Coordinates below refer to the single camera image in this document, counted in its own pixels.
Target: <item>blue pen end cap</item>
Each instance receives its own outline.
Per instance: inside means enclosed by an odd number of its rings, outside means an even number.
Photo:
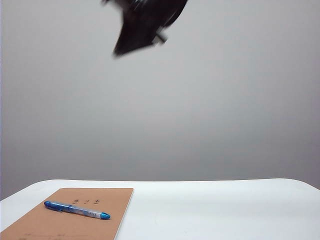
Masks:
[[[45,201],[45,202],[44,202],[44,205],[45,205],[46,207],[49,207],[49,204],[50,204],[49,201]]]
[[[108,220],[108,219],[110,219],[110,215],[105,212],[102,212],[102,213],[100,213],[100,218],[102,220]]]

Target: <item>brown notebook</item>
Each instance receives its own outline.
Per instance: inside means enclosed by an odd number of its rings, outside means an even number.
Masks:
[[[1,240],[113,240],[133,188],[61,188],[1,232]],[[57,201],[111,215],[109,220],[49,210]]]

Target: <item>white table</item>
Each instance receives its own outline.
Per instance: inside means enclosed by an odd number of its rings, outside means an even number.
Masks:
[[[1,231],[73,187],[134,188],[117,240],[320,240],[320,190],[292,179],[46,180],[1,201]]]

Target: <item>pen tip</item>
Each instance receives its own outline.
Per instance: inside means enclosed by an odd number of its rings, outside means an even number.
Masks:
[[[110,219],[110,215],[105,212],[102,212],[102,213],[100,213],[100,218],[102,220],[108,220],[108,219]]]

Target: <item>gray wall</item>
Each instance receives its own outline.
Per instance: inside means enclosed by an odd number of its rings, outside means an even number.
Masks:
[[[319,0],[189,0],[165,45],[118,59],[111,5],[1,10],[2,198],[48,179],[320,188]]]

